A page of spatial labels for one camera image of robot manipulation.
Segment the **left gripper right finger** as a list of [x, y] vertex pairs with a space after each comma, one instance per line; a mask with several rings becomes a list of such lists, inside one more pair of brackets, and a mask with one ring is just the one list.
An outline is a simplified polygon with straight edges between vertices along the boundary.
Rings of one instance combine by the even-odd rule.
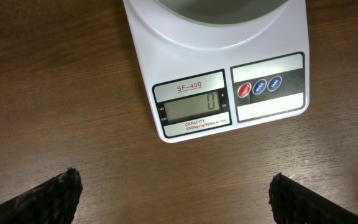
[[268, 190], [277, 224], [358, 224], [358, 215], [278, 173]]

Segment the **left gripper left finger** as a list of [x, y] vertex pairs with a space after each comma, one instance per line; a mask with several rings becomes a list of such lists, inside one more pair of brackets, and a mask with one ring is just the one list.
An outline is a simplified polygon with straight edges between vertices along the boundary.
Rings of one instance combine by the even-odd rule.
[[0, 223], [71, 224], [83, 190], [75, 168], [0, 204]]

